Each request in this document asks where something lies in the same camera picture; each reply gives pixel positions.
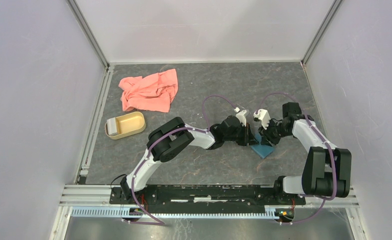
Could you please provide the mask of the blue card holder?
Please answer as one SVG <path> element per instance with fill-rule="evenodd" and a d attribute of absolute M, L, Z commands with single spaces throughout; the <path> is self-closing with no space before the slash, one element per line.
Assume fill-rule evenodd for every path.
<path fill-rule="evenodd" d="M 251 145 L 250 148 L 261 158 L 265 159 L 267 156 L 269 156 L 275 148 L 269 145 L 262 145 L 261 144 L 261 136 L 259 133 L 255 134 L 255 139 L 258 141 L 257 144 Z"/>

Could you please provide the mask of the aluminium frame rail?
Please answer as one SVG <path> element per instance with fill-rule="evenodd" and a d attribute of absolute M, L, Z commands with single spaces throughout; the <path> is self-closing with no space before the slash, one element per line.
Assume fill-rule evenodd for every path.
<path fill-rule="evenodd" d="M 354 191 L 323 201 L 271 185 L 151 184 L 126 198 L 118 185 L 72 184 L 50 239 L 366 240 Z"/>

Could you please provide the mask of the gold oval tray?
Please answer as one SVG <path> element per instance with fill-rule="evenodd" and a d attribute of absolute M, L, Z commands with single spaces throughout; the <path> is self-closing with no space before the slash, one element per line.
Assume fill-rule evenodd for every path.
<path fill-rule="evenodd" d="M 118 140 L 121 138 L 129 137 L 131 135 L 141 133 L 146 128 L 144 115 L 138 111 L 117 116 L 115 118 L 117 120 L 118 135 L 108 136 L 106 132 L 106 124 L 105 124 L 105 133 L 112 140 Z"/>

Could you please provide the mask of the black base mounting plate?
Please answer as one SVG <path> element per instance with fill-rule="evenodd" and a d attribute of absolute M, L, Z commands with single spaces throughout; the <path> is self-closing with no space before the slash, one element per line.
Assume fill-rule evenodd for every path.
<path fill-rule="evenodd" d="M 291 208 L 306 200 L 271 185 L 147 185 L 135 193 L 151 214 L 251 214 L 265 206 Z"/>

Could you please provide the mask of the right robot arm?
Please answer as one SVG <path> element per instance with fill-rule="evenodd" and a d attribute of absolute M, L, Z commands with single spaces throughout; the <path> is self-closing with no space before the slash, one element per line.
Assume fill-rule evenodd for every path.
<path fill-rule="evenodd" d="M 285 204 L 293 195 L 317 196 L 326 200 L 347 197 L 351 184 L 351 152 L 331 143 L 297 102 L 283 104 L 282 110 L 282 119 L 279 120 L 271 118 L 266 109 L 254 114 L 254 118 L 261 122 L 261 144 L 274 147 L 282 138 L 294 137 L 308 155 L 301 175 L 280 176 L 275 180 L 274 201 Z"/>

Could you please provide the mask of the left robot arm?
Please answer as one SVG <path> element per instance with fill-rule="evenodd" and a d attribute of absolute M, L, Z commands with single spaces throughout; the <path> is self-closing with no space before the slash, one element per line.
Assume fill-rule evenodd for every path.
<path fill-rule="evenodd" d="M 141 190 L 146 187 L 147 181 L 159 166 L 174 159 L 186 147 L 215 150 L 225 142 L 235 142 L 244 147 L 259 143 L 250 125 L 241 123 L 235 116 L 230 115 L 221 123 L 207 129 L 185 124 L 180 117 L 173 118 L 149 135 L 142 159 L 120 182 L 121 196 L 129 204 L 138 202 Z"/>

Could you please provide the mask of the pink crumpled cloth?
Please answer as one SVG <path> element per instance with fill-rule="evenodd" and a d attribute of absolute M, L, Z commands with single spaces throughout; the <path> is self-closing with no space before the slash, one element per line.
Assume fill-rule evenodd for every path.
<path fill-rule="evenodd" d="M 144 110 L 167 113 L 178 92 L 175 69 L 158 72 L 146 77 L 125 77 L 120 80 L 122 110 Z"/>

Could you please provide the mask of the silver card in tray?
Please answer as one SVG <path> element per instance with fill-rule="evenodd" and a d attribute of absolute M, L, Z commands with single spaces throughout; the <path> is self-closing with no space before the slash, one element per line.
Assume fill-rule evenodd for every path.
<path fill-rule="evenodd" d="M 117 126 L 117 120 L 115 117 L 109 118 L 106 121 L 106 132 L 107 132 L 108 136 L 118 135 L 118 126 Z"/>

